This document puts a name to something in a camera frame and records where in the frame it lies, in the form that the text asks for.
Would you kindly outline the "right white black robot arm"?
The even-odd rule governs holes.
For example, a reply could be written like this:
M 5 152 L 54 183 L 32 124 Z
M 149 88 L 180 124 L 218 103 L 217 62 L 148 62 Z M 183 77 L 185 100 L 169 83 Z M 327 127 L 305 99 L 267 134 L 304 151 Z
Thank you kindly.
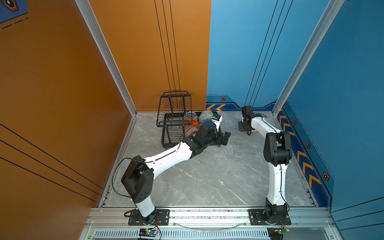
M 286 173 L 293 156 L 291 137 L 265 120 L 265 115 L 253 112 L 251 106 L 242 107 L 239 131 L 259 133 L 265 138 L 264 158 L 269 166 L 269 191 L 263 218 L 268 224 L 283 223 L 290 206 L 286 198 Z

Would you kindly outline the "orange plastic bowl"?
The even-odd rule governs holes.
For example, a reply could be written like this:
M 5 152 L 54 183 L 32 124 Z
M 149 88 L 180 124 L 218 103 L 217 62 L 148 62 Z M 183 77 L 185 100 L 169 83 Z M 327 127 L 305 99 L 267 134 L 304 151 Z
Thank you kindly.
M 187 127 L 187 126 L 197 127 L 199 125 L 199 122 L 196 119 L 189 118 L 189 119 L 184 120 L 183 124 L 185 127 Z

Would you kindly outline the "black wire dish rack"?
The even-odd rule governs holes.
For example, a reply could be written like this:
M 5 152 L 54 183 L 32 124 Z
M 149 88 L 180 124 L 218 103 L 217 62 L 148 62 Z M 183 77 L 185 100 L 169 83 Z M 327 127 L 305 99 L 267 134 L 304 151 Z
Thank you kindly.
M 161 143 L 163 148 L 169 149 L 176 146 L 183 138 L 185 138 L 186 128 L 183 122 L 183 116 L 192 110 L 192 97 L 187 91 L 169 91 L 164 92 L 160 97 L 157 127 L 162 129 Z

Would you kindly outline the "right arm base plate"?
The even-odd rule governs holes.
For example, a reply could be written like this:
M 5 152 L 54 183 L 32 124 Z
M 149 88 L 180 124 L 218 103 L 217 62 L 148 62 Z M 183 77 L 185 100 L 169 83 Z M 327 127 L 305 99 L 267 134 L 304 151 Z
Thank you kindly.
M 249 220 L 252 226 L 277 226 L 283 224 L 290 226 L 292 224 L 291 218 L 287 212 L 281 214 L 266 214 L 264 209 L 249 209 Z

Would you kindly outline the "blue floral white bowl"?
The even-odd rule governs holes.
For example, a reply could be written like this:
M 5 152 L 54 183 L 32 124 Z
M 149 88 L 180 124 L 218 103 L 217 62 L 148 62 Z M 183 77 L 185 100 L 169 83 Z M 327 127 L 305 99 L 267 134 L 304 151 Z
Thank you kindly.
M 193 119 L 193 120 L 199 120 L 199 116 L 195 112 L 187 112 L 183 116 L 184 120 Z

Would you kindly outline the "green geometric pattern bowl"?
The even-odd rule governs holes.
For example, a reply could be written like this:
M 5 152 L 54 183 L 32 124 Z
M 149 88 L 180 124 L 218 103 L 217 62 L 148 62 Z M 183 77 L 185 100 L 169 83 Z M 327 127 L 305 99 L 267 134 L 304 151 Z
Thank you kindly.
M 214 113 L 212 111 L 206 110 L 201 112 L 199 116 L 200 123 L 203 123 L 204 121 L 210 121 L 214 116 Z

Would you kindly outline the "red geometric pattern bowl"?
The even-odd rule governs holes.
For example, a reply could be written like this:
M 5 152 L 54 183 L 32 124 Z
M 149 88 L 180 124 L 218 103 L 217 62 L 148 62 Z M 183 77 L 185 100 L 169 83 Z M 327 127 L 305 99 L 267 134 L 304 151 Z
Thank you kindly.
M 198 131 L 198 128 L 195 126 L 190 126 L 186 128 L 185 137 L 189 137 L 192 134 L 196 133 Z

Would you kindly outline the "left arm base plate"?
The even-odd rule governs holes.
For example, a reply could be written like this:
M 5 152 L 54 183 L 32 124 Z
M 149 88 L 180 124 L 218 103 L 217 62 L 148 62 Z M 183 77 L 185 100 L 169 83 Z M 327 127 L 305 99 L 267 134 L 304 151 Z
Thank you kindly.
M 156 225 L 156 226 L 167 226 L 170 219 L 170 210 L 168 209 L 155 209 L 153 213 L 147 217 L 143 217 L 138 209 L 133 209 L 124 214 L 128 218 L 129 226 L 146 226 L 146 225 Z

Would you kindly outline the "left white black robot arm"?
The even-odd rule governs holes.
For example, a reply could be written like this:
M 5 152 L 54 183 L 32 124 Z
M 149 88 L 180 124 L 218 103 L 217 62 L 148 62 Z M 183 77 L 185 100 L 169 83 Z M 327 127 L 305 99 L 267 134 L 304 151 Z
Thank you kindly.
M 145 224 L 157 222 L 157 208 L 151 199 L 154 180 L 171 167 L 201 154 L 211 145 L 227 145 L 231 133 L 222 133 L 220 124 L 221 122 L 216 120 L 205 122 L 198 131 L 181 140 L 173 148 L 152 157 L 136 156 L 131 159 L 121 177 L 121 183 Z

